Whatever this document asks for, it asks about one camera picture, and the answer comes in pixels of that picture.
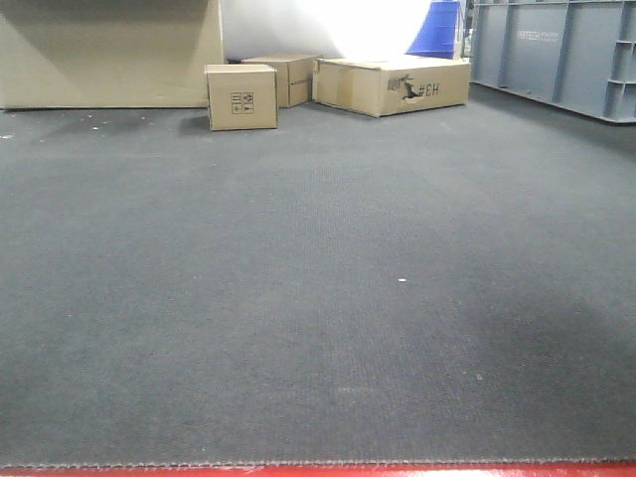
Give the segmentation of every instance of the cardboard panel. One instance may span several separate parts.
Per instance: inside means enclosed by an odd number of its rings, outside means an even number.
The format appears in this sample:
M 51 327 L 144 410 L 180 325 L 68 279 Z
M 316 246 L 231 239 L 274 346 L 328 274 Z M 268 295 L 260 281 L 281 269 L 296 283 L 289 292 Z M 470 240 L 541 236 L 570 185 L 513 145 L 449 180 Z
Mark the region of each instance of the cardboard panel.
M 0 0 L 7 108 L 205 107 L 218 0 Z

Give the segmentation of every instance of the red floor edge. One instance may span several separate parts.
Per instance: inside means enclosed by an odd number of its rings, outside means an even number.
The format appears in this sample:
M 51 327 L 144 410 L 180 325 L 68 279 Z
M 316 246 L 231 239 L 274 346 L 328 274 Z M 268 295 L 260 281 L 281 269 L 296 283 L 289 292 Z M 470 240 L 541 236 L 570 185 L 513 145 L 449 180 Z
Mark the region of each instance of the red floor edge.
M 633 463 L 5 468 L 1 477 L 636 477 Z

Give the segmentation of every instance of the dark gray floor mat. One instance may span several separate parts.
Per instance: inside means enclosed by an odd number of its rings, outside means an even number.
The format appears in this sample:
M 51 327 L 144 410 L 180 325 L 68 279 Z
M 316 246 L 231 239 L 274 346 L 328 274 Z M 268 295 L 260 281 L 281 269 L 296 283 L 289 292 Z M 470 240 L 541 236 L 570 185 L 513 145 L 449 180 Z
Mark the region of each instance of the dark gray floor mat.
M 636 129 L 474 87 L 0 115 L 0 463 L 636 457 Z

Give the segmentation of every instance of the small cardboard box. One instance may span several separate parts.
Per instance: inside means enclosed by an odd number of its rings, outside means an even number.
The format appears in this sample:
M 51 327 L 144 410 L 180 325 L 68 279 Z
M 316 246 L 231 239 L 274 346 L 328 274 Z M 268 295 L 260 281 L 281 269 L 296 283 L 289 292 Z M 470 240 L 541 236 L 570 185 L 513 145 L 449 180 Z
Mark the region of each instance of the small cardboard box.
M 330 106 L 380 117 L 464 104 L 470 65 L 404 56 L 387 62 L 318 60 L 313 97 Z
M 245 64 L 270 65 L 276 68 L 278 106 L 291 107 L 311 100 L 314 62 L 320 57 L 283 53 L 243 60 Z
M 206 107 L 219 0 L 0 0 L 0 107 Z
M 278 127 L 276 70 L 268 65 L 207 65 L 210 129 Z

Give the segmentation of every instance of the blue object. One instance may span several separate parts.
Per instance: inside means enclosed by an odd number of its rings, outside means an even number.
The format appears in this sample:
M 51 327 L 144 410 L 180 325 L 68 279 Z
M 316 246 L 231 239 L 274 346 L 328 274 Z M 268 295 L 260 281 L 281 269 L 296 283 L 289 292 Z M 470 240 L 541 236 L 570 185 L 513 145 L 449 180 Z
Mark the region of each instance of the blue object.
M 458 0 L 431 2 L 424 24 L 407 53 L 421 57 L 452 59 L 455 52 L 458 11 Z

